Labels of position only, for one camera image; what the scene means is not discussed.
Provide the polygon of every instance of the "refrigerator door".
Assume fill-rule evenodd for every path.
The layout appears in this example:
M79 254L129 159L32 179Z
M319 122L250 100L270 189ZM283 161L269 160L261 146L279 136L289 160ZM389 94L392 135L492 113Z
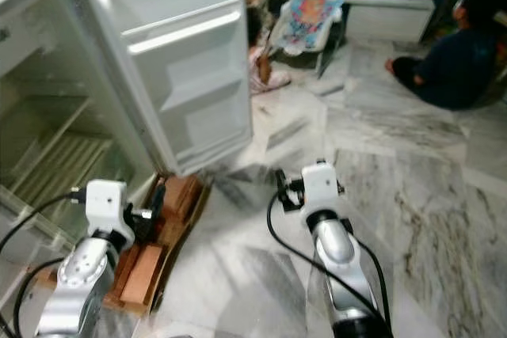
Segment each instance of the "refrigerator door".
M245 0L78 0L118 97L161 172L251 140Z

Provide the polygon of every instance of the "black cable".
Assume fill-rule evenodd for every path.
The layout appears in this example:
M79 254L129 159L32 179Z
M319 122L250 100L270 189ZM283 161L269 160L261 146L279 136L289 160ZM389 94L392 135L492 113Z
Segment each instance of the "black cable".
M53 264L57 264L63 261L62 257L58 259L47 261L46 263L42 263L38 267L35 267L30 273L27 273L23 278L23 282L19 288L19 292L17 292L16 302L14 303L14 315L13 315L13 325L14 331L16 332L17 338L23 338L21 335L21 330L19 327L19 312L21 308L21 303L23 302L23 298L25 298L26 289L29 287L30 281L43 269L46 267L52 266Z
M2 241L0 241L0 253L2 253L2 250L4 249L4 247L6 246L7 242L9 241L9 239L21 228L23 227L23 225L25 225L28 221L30 221L33 217L35 217L37 214L39 214L42 210L44 210L46 207L49 207L51 206L53 203L56 203L56 202L59 202L63 199L69 199L69 198L72 198L73 196L75 196L77 194L77 192L70 192L70 193L67 193L67 194L62 194L61 196L56 196L55 198L53 199L50 199L49 201L43 203L42 205L40 205L39 207L36 207L35 209L33 209L33 211L27 216L25 217L21 222L19 222L13 229L11 229L11 231L9 231L7 233L7 235L5 237L3 237ZM6 333L6 335L9 337L9 338L17 338L16 335L14 334L14 332L11 330L11 328L9 327L9 325L7 324L6 322L6 319L2 316L2 314L0 313L0 324L2 325L2 330Z
M10 329L9 325L7 324L7 321L1 314L0 314L0 324L2 324L2 331L6 334L8 338L17 338L14 335L14 332Z
M370 250L370 248L357 239L357 243L362 247L364 251L372 258L373 264L375 265L375 268L377 270L377 275L379 276L379 282L380 282L380 293L382 293L382 305L383 305L383 315L386 319L387 326L391 326L391 314L389 313L389 302L387 299L387 289L386 289L386 280L383 277L382 267L380 267L380 262L377 259L377 256L373 253L373 251Z
M349 291L354 297L356 297L361 303L366 306L366 308L373 314L373 316L381 323L381 325L386 327L386 330L389 332L390 336L392 337L392 331L391 326L388 325L385 320L383 319L380 312L375 309L375 307L365 298L362 294L351 288L346 282L344 282L342 279L340 279L338 276L336 276L334 273L329 272L326 267L324 267L322 264L316 262L315 260L311 259L310 257L306 256L304 253L298 251L297 249L294 249L289 244L285 243L278 237L276 234L276 231L273 229L273 224L271 223L271 210L273 208L273 204L275 203L276 199L278 198L278 192L276 192L271 200L269 201L268 205L268 212L267 212L267 223L268 223L268 230L273 236L273 238L280 243L282 246L284 246L286 249L288 249L290 252L294 253L295 255L299 256L301 259L305 260L307 263L311 264L315 268L317 268L320 272L323 274L329 276L331 279L337 281L340 285L342 285L347 291Z

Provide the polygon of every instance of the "child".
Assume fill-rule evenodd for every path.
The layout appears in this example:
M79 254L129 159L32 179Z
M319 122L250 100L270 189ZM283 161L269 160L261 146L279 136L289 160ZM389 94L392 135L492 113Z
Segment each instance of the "child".
M459 31L439 41L424 60L400 57L386 69L423 101L451 110L470 108L493 77L495 0L460 0L453 17Z
M250 64L250 93L252 95L278 89L291 82L289 73L285 71L273 72L269 63L268 53L263 47L257 46L262 30L261 18L256 9L246 11L248 23L248 45Z

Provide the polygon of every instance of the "wooden block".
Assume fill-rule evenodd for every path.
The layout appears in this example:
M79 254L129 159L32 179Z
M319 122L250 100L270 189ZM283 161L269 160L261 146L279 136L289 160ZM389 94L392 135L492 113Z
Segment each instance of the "wooden block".
M144 299L144 305L147 306L147 311L151 311L153 307L153 301L158 294L158 290L164 287L164 284L161 284L162 274L166 269L167 257L169 255L169 250L167 248L162 249L162 254L160 256L160 260L158 261L157 267L154 271L155 276L151 280L150 286L148 288L147 296Z
M125 302L122 310L133 313L139 317L142 317L149 311L148 305L138 304L134 302Z
M158 235L157 243L172 247L178 241L185 230L185 223L180 221L168 221L162 232Z
M185 198L187 187L193 181L193 176L190 177L170 177L166 181L166 195L164 196L163 214L167 217L175 213Z
M185 198L181 202L180 209L177 211L180 220L185 221L190 216L202 190L203 185L197 179L190 184L188 191L185 193Z
M107 295L104 297L102 305L104 305L108 309L122 310L125 306L125 303L122 302L118 297L115 297L112 294L107 293Z
M212 189L208 186L204 186L199 194L199 198L196 201L196 206L193 208L193 212L190 215L189 225L190 228L194 226L194 224L199 220L200 215L204 210L204 206L206 206L206 202L208 201L209 194Z
M120 268L120 265L118 265L118 268L116 269L115 273L115 279L114 283L111 287L111 293L114 297L120 298L122 292L124 291L125 285L127 284L128 277L130 276L130 273L132 269L134 268L135 262L137 261L137 258L139 257L139 252L141 251L141 248L137 243L135 243L127 252L122 254L122 258L125 257L126 259L123 262L123 267Z
M161 255L162 247L157 245L147 245L143 249L121 293L121 301L143 304Z

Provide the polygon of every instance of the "refrigerator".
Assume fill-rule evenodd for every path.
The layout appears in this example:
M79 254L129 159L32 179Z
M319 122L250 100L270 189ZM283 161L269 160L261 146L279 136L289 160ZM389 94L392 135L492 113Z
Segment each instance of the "refrigerator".
M245 0L7 0L0 11L2 235L93 178L125 181L139 202L156 173L197 173L250 142ZM7 259L71 247L84 210L60 203L32 231Z

